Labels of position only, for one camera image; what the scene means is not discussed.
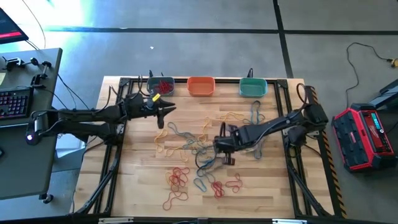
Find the desk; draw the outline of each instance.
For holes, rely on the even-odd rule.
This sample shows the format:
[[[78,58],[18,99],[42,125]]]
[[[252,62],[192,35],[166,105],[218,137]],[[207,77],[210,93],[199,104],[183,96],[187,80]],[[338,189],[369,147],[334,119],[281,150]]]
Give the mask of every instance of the desk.
[[[42,83],[54,92],[61,55],[62,49],[45,49],[4,53],[0,56],[8,59],[19,57],[25,62],[31,57],[35,57],[39,63],[49,61],[52,68],[47,70],[49,77]],[[4,61],[0,60],[0,67],[4,66]],[[15,68],[6,75],[0,88],[29,86],[32,77],[40,72],[33,65],[28,65],[26,69]],[[31,111],[50,109],[52,98],[53,95],[47,91],[35,90]],[[22,119],[21,124],[27,121],[28,118]],[[0,122],[0,126],[7,125],[8,121]],[[29,146],[25,142],[25,132],[24,125],[0,128],[0,148],[5,152],[0,158],[0,199],[44,194],[49,189],[57,137],[44,138],[38,145]]]
[[[108,96],[108,87],[118,86],[120,77],[104,77],[98,108],[104,106]],[[293,108],[299,108],[299,100],[295,86],[302,79],[287,80]],[[241,98],[238,94],[239,84],[217,83],[212,97],[191,97],[185,83],[176,83],[174,96],[164,97],[164,100],[174,102],[177,109],[165,117],[165,128],[170,121],[175,122],[179,131],[190,131],[195,136],[202,133],[204,119],[209,117],[211,123],[206,130],[206,138],[211,141],[219,135],[219,117],[233,111],[250,116],[251,103],[259,100],[262,103],[261,113],[266,119],[278,117],[277,102],[274,88],[269,85],[268,94],[260,99]],[[229,124],[243,125],[233,118]],[[263,158],[256,160],[253,154],[236,152],[235,166],[224,166],[214,172],[217,180],[225,183],[234,180],[235,173],[240,173],[243,188],[236,194],[225,188],[225,196],[214,198],[214,192],[205,182],[208,191],[203,193],[197,189],[192,180],[195,178],[196,166],[194,156],[187,152],[188,162],[180,160],[179,151],[165,157],[165,151],[157,152],[154,137],[160,133],[155,118],[140,118],[127,122],[124,136],[121,163],[116,183],[116,195],[111,215],[113,217],[225,217],[225,218],[293,218],[292,197],[289,178],[286,169],[284,148],[281,133],[266,137],[263,148]],[[92,145],[100,142],[96,139]],[[159,139],[165,148],[185,144],[184,138],[176,136],[169,130],[167,137]],[[316,140],[308,140],[308,145],[319,150]],[[78,179],[75,203],[80,208],[98,185],[104,158],[105,146],[98,147],[84,157]],[[307,185],[324,209],[333,213],[330,191],[326,181],[322,159],[313,151],[302,148],[302,159]],[[170,187],[166,183],[165,173],[173,167],[189,167],[189,181],[183,188],[189,195],[187,201],[173,201],[169,211],[162,204],[169,196]],[[298,190],[300,208],[303,210],[303,197]]]

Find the wooden table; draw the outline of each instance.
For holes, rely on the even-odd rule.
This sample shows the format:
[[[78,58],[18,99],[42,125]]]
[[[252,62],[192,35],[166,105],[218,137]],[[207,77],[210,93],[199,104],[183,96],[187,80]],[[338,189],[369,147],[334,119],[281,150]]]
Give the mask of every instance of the wooden table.
[[[108,97],[108,87],[117,87],[120,77],[104,77],[98,108],[102,108]],[[296,84],[302,79],[289,79],[289,91],[293,108],[301,106],[302,102],[296,94]],[[242,98],[238,94],[238,84],[216,84],[212,97],[192,97],[186,84],[176,83],[174,96],[164,97],[166,101],[174,102],[177,109],[165,117],[165,129],[169,130],[167,137],[159,139],[165,148],[185,144],[185,139],[174,134],[167,128],[167,123],[173,121],[179,131],[189,131],[196,137],[202,134],[202,126],[206,117],[211,122],[206,129],[208,142],[218,135],[221,115],[235,112],[250,117],[250,107],[254,98]],[[115,102],[112,94],[110,102]],[[277,104],[273,88],[268,88],[268,94],[258,99],[261,101],[260,112],[266,120],[278,117]],[[233,117],[227,123],[243,125]],[[113,203],[112,216],[124,217],[228,217],[228,218],[293,218],[292,198],[290,195],[284,148],[281,133],[266,137],[263,157],[257,160],[252,153],[236,152],[235,166],[224,166],[213,174],[217,180],[225,183],[234,180],[239,173],[243,188],[238,193],[224,188],[225,196],[214,198],[210,184],[205,181],[207,192],[200,191],[192,182],[196,176],[195,157],[186,151],[188,161],[180,159],[180,151],[175,151],[170,157],[165,157],[165,151],[157,152],[154,138],[161,132],[157,128],[155,118],[134,119],[127,123],[124,137],[121,164],[119,167],[116,195]],[[308,145],[318,150],[316,140],[307,140]],[[78,179],[75,203],[80,208],[93,193],[100,179],[105,146],[98,147],[86,153]],[[322,159],[318,154],[302,148],[302,158],[308,188],[312,191],[324,209],[333,213],[330,193],[326,182]],[[165,173],[174,167],[189,167],[189,181],[182,190],[187,192],[187,201],[173,200],[169,211],[162,208],[167,200],[170,186],[166,183]],[[302,193],[298,188],[300,208],[304,211]]]

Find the concrete floor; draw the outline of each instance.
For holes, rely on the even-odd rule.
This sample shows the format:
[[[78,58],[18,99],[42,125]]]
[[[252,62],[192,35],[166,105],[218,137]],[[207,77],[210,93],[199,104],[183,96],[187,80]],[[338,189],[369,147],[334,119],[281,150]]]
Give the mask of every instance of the concrete floor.
[[[272,0],[25,0],[43,26],[160,27],[276,29]],[[1,7],[23,28],[30,40],[44,46],[40,29],[20,1],[0,0]],[[280,0],[285,29],[398,30],[395,0]],[[61,47],[60,75],[89,106],[95,106],[103,76],[146,75],[151,69],[170,76],[285,78],[286,71],[277,34],[142,34],[46,32],[46,48]],[[355,84],[346,60],[352,42],[373,45],[383,57],[398,57],[398,37],[393,35],[287,35],[295,78],[318,90],[331,118],[345,108],[344,90]],[[31,50],[26,43],[0,46],[0,52]],[[350,92],[350,102],[364,103],[395,80],[394,70],[371,50],[353,46],[351,58],[360,84]],[[72,106],[59,82],[56,94]],[[54,106],[60,107],[56,100]],[[334,137],[327,129],[335,166],[349,218],[397,223],[398,173],[352,175],[344,170]],[[80,160],[80,155],[69,157]],[[44,217],[68,213],[78,170],[53,173],[49,192],[55,200],[42,205],[37,197],[0,201],[0,220]]]

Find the gray desk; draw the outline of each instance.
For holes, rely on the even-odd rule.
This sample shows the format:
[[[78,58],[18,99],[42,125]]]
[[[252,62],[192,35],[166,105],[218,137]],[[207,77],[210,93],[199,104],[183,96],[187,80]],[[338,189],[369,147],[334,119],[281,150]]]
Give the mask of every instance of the gray desk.
[[[61,62],[62,49],[31,50],[0,54],[5,58],[19,57],[28,62],[35,57],[40,63],[44,60],[52,64],[46,73],[49,77],[42,84],[54,92],[57,73]],[[30,85],[34,75],[40,73],[36,66],[28,65],[26,69],[15,68],[7,73],[0,88],[13,88],[18,85]],[[53,95],[47,91],[34,90],[32,109],[46,110],[51,108]],[[21,120],[27,123],[28,118]],[[0,157],[0,200],[28,195],[47,193],[49,189],[52,163],[54,159],[57,137],[43,138],[36,146],[25,142],[26,126],[6,127],[10,123],[0,121],[0,148],[4,155]]]

